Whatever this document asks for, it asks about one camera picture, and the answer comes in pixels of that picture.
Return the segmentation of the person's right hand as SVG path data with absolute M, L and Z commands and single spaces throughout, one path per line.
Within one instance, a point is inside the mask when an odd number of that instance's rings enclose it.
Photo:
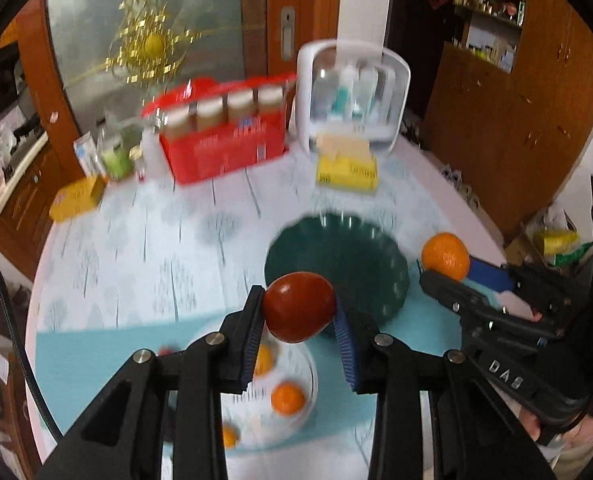
M 539 418 L 524 406 L 518 412 L 521 425 L 527 430 L 533 441 L 539 440 L 542 424 Z M 555 435 L 555 447 L 561 448 L 561 454 L 581 458 L 591 454 L 593 450 L 593 417 L 585 415 L 572 429 L 563 434 Z

